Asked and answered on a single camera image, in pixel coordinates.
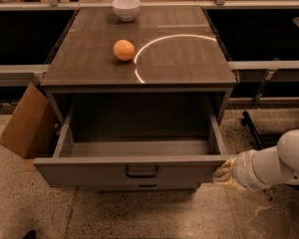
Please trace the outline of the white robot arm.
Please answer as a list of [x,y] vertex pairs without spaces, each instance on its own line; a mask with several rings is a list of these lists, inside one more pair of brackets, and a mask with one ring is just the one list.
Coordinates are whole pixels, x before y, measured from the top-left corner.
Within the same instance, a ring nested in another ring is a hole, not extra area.
[[299,185],[299,129],[284,133],[275,146],[227,159],[213,172],[212,181],[231,190],[251,191]]

